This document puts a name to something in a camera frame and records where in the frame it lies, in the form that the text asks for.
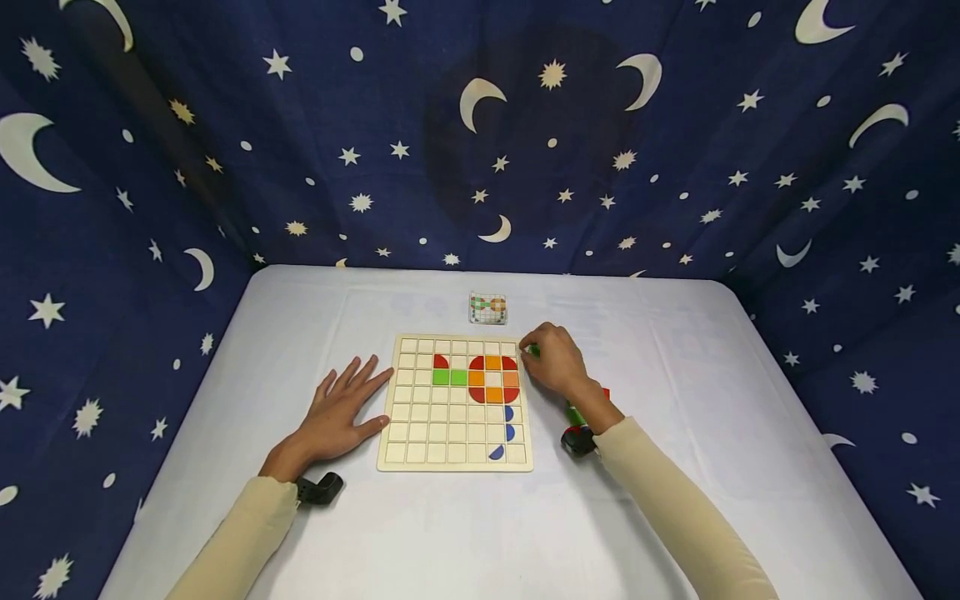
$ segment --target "white dot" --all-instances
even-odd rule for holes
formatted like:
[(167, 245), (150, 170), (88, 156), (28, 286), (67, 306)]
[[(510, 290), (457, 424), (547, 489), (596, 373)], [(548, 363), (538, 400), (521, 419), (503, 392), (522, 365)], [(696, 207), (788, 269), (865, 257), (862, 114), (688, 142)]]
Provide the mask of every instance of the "white dot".
[(19, 490), (16, 486), (7, 486), (3, 490), (0, 490), (0, 506), (6, 506), (13, 502), (18, 492)]

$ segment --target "green square piece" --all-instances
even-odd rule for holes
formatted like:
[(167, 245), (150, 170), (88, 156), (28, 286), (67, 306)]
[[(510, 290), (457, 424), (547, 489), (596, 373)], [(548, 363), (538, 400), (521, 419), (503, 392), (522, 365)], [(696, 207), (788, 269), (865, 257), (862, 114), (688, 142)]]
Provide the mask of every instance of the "green square piece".
[(461, 371), (461, 370), (459, 370), (459, 369), (454, 369), (453, 371), (451, 371), (451, 372), (450, 372), (450, 384), (451, 384), (451, 385), (459, 385), (459, 386), (464, 386), (464, 387), (466, 387), (466, 386), (467, 386), (467, 372), (466, 372), (466, 371)]

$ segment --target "left hand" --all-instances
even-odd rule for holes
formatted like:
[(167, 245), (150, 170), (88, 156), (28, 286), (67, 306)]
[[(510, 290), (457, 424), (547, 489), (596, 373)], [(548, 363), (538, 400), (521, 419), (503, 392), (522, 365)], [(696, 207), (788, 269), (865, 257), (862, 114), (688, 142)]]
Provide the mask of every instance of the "left hand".
[(339, 379), (336, 371), (330, 371), (317, 386), (303, 423), (270, 451), (260, 476), (281, 483), (297, 481), (314, 462), (343, 456), (383, 431), (390, 423), (386, 415), (353, 424), (364, 403), (394, 374), (390, 368), (371, 378), (378, 360), (371, 356), (357, 372), (360, 358), (354, 358)]

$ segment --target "beige sleeve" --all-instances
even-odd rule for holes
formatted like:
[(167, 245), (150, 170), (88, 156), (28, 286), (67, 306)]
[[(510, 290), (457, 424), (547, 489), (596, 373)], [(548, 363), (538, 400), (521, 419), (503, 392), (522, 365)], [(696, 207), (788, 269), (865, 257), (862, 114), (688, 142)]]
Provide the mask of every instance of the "beige sleeve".
[(297, 486), (254, 477), (167, 600), (243, 600), (297, 512)]
[(632, 418), (594, 438), (700, 600), (776, 600), (750, 549), (709, 498)]

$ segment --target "hand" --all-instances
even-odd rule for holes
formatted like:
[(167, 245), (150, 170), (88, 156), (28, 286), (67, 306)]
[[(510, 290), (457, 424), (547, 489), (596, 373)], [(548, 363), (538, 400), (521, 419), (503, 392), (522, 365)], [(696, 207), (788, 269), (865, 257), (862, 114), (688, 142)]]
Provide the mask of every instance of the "hand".
[(599, 383), (590, 379), (584, 355), (565, 327), (544, 323), (520, 340), (520, 347), (540, 347), (540, 358), (521, 352), (523, 366), (539, 383), (565, 397), (597, 435), (624, 420), (623, 413), (607, 400)]
[(343, 456), (383, 431), (390, 423), (386, 415), (353, 424), (364, 403), (394, 374), (390, 368), (371, 379), (378, 360), (371, 356), (357, 372), (360, 359), (354, 358), (339, 379), (336, 371), (330, 371), (317, 386), (303, 423), (270, 451), (260, 476), (296, 481), (312, 463)]

